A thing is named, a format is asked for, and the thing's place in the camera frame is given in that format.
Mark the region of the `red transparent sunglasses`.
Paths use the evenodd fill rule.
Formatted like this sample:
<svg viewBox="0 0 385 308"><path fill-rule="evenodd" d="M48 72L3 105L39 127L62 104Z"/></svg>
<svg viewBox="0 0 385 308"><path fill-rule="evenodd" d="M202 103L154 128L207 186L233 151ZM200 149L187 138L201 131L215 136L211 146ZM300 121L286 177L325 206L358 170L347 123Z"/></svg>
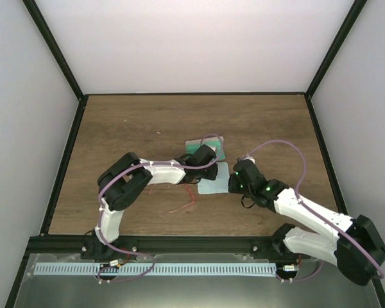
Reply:
<svg viewBox="0 0 385 308"><path fill-rule="evenodd" d="M196 203L194 184L154 184L147 192L153 205L158 208L158 215L164 218L171 214L185 211Z"/></svg>

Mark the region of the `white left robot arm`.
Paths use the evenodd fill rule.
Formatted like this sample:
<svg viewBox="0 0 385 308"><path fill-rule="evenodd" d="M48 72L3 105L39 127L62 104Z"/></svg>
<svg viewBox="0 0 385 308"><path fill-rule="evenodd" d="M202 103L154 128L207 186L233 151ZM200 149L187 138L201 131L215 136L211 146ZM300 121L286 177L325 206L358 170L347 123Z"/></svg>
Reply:
<svg viewBox="0 0 385 308"><path fill-rule="evenodd" d="M100 217L95 227L99 239L96 252L104 259L117 254L116 240L124 211L148 185L197 184L202 179L214 181L218 173L216 162L222 154L222 148L201 144L194 153L168 161L144 160L134 152L122 156L97 180Z"/></svg>

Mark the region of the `light blue cleaning cloth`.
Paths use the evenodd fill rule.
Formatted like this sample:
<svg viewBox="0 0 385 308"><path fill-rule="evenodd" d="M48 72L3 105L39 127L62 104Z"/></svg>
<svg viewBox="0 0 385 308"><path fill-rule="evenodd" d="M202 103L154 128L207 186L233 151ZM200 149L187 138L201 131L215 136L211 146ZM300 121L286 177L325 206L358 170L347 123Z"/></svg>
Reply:
<svg viewBox="0 0 385 308"><path fill-rule="evenodd" d="M227 162L218 162L218 173L215 180L202 179L197 184L198 194L222 194L228 193L228 180L230 177Z"/></svg>

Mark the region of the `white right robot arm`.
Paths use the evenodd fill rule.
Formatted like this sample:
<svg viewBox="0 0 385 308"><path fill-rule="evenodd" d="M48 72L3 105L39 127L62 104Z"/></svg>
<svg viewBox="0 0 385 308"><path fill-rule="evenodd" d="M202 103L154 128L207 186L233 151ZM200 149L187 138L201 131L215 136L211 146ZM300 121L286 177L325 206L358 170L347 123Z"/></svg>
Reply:
<svg viewBox="0 0 385 308"><path fill-rule="evenodd" d="M353 283L365 286L381 274L385 243L372 220L352 218L305 198L280 180L267 180L252 158L238 161L228 191L253 205L287 216L308 229L283 224L272 236L273 253L288 258L308 255L335 265Z"/></svg>

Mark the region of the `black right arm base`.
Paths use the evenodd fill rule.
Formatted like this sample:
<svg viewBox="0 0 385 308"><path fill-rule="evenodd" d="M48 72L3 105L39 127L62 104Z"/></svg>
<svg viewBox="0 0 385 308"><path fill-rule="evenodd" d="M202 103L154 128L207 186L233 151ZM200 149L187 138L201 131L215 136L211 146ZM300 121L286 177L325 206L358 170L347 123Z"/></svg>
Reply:
<svg viewBox="0 0 385 308"><path fill-rule="evenodd" d="M252 254L255 259L267 259L276 261L295 261L298 253L290 252L284 244L286 234L293 230L293 224L284 223L271 236L256 237L251 241Z"/></svg>

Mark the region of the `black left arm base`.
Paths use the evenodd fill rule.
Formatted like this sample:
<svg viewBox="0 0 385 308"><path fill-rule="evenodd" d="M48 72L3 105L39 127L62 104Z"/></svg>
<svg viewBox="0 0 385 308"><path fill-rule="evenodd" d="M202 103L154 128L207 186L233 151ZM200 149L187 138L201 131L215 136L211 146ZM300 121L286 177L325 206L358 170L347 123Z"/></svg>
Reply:
<svg viewBox="0 0 385 308"><path fill-rule="evenodd" d="M132 237L120 235L111 243L112 246L120 250L137 250L138 242ZM103 244L96 236L94 230L89 230L83 235L83 244L85 251L81 252L82 259L93 259L95 261L111 261L113 259L125 258L123 253L117 252L107 245Z"/></svg>

